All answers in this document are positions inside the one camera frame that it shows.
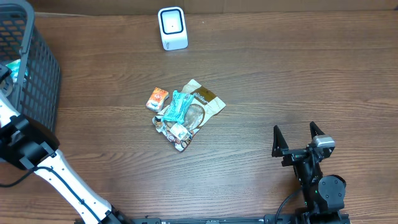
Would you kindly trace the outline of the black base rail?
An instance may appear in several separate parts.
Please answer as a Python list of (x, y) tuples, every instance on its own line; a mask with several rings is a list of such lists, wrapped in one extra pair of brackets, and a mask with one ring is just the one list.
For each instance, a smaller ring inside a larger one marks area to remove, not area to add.
[(263, 217), (234, 217), (234, 218), (132, 218), (133, 224), (273, 224), (275, 215), (264, 215)]

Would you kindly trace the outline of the teal snack bar wrapper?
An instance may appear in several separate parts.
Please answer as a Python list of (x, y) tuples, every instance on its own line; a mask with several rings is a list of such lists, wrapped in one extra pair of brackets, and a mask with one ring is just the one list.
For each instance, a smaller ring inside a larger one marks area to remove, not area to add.
[(193, 95), (175, 90), (173, 92), (172, 102), (165, 111), (162, 120), (175, 121), (178, 124), (183, 124), (185, 120), (185, 114), (188, 111), (193, 99)]

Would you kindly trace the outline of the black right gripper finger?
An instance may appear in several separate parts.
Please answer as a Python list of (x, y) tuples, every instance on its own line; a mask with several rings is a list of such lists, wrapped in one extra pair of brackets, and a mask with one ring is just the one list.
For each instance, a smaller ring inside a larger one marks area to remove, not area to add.
[(289, 147), (280, 131), (278, 125), (274, 126), (273, 129), (273, 146), (272, 146), (272, 157), (282, 157)]
[(314, 121), (312, 121), (310, 123), (310, 132), (311, 132), (312, 139), (315, 136), (325, 135), (325, 133), (316, 125), (316, 123)]

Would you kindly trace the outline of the orange tissue pack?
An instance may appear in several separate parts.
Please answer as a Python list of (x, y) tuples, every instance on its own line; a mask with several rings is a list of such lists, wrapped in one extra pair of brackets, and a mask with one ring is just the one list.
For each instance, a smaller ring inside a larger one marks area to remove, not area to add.
[(168, 97), (169, 97), (168, 91), (155, 87), (151, 96), (147, 100), (146, 108), (158, 113), (162, 110), (164, 102)]

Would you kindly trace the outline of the teal tissue pack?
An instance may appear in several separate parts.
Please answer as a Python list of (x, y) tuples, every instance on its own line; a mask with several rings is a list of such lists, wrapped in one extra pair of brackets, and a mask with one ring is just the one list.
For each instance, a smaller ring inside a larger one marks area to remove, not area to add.
[(11, 70), (10, 77), (12, 78), (12, 81), (14, 83), (17, 83), (20, 65), (21, 65), (20, 59), (10, 62), (6, 65), (6, 67)]

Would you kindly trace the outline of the white barcode scanner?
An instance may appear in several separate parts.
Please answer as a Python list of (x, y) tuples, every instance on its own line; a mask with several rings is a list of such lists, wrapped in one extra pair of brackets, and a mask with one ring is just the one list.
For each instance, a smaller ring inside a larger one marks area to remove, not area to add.
[(177, 6), (162, 8), (157, 17), (164, 50), (186, 49), (188, 35), (182, 8)]

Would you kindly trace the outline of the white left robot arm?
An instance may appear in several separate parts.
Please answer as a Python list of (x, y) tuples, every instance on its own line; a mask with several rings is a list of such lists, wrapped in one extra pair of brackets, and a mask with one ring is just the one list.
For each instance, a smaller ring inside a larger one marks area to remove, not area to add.
[(71, 168), (53, 131), (59, 78), (51, 87), (37, 84), (22, 72), (16, 97), (1, 96), (1, 159), (52, 185), (80, 214), (83, 223), (130, 223), (119, 210), (96, 194)]

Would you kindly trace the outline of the green lidded jar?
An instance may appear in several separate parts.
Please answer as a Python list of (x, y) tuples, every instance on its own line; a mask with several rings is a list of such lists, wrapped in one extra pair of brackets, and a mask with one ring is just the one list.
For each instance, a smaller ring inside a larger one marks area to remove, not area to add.
[(3, 80), (3, 81), (1, 82), (1, 86), (0, 86), (0, 88), (1, 88), (1, 93), (2, 93), (5, 97), (8, 97), (8, 96), (12, 93), (13, 87), (14, 87), (14, 82), (13, 82), (12, 79)]

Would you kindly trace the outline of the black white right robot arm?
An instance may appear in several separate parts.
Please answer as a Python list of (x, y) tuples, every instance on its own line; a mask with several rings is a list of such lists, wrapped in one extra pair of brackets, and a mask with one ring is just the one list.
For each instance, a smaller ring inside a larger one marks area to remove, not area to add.
[[(340, 213), (345, 207), (346, 181), (339, 175), (324, 176), (320, 163), (329, 158), (335, 149), (335, 140), (325, 134), (315, 122), (310, 123), (312, 141), (301, 149), (290, 150), (277, 125), (273, 129), (272, 157), (281, 157), (282, 166), (292, 166), (300, 188), (289, 195), (276, 214), (265, 215), (271, 223), (349, 223), (349, 215)], [(293, 214), (282, 215), (285, 204), (303, 194), (305, 206)]]

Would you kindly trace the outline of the beige brown snack pouch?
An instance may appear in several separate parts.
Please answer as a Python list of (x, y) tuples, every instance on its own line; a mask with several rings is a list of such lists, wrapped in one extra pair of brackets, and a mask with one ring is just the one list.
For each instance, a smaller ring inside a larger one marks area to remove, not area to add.
[(156, 131), (163, 134), (180, 152), (188, 147), (203, 125), (226, 106), (218, 96), (194, 79), (190, 80), (181, 92), (194, 96), (183, 124), (162, 120), (169, 105), (152, 118)]

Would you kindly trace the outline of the dark grey mesh basket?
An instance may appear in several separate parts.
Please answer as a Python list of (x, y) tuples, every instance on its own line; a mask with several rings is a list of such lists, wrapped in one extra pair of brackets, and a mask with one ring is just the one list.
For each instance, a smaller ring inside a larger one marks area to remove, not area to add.
[(62, 75), (35, 26), (27, 1), (1, 1), (1, 65), (21, 60), (17, 83), (6, 97), (18, 112), (55, 131)]

